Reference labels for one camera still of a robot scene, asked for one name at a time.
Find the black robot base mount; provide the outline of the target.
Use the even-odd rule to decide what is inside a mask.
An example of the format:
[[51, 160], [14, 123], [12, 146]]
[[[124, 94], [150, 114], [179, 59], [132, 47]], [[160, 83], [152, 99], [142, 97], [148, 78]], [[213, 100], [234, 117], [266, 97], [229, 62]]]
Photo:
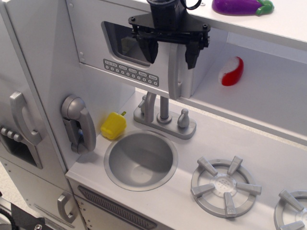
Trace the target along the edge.
[[36, 218], [5, 200], [0, 194], [1, 230], [49, 230], [43, 218]]

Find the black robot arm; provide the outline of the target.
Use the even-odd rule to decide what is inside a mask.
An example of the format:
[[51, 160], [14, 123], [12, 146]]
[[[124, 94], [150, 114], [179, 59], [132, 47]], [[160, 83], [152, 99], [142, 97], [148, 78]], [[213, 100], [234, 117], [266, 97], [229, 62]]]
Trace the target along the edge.
[[146, 60], [154, 63], [158, 42], [186, 46], [185, 61], [188, 69], [196, 66], [200, 51], [209, 46], [210, 25], [198, 20], [188, 10], [198, 8], [201, 1], [188, 7], [185, 0], [149, 0], [151, 12], [132, 16], [132, 36], [137, 40]]

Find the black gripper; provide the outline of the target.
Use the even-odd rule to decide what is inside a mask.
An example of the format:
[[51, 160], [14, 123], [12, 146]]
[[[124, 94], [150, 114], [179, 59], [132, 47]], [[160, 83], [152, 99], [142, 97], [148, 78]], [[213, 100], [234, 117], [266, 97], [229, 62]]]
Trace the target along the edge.
[[146, 60], [154, 63], [158, 42], [186, 45], [185, 61], [193, 69], [200, 53], [199, 48], [210, 43], [210, 26], [188, 13], [184, 3], [151, 3], [151, 12], [131, 16], [132, 35], [136, 38]]

